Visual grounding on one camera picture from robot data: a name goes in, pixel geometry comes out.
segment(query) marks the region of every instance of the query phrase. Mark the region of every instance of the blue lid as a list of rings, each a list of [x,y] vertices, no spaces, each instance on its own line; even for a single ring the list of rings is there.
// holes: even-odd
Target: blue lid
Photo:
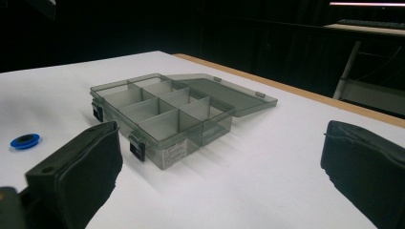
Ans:
[[[18,150],[28,149],[28,148],[31,148],[32,146],[36,145],[36,143],[38,143],[38,140],[39,140],[39,135],[37,135],[37,134],[22,135],[16,139],[14,139],[10,143],[10,146],[12,146]]]

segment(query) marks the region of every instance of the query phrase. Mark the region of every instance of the white table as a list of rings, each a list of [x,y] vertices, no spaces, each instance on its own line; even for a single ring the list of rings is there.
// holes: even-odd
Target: white table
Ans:
[[[339,120],[405,147],[404,128],[162,52],[0,73],[0,186],[23,190],[25,172],[98,123],[90,87],[148,73],[208,73],[279,102],[234,118],[230,133],[165,171],[121,136],[117,187],[88,228],[374,228],[321,169],[324,132]],[[38,145],[10,147],[28,133]]]

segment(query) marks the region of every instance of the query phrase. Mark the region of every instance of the box lid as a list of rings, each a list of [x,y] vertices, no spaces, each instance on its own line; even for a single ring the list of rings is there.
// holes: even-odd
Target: box lid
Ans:
[[[171,74],[167,75],[167,77],[234,106],[236,110],[234,116],[236,117],[250,115],[274,107],[278,101],[277,98],[252,91],[208,74]]]

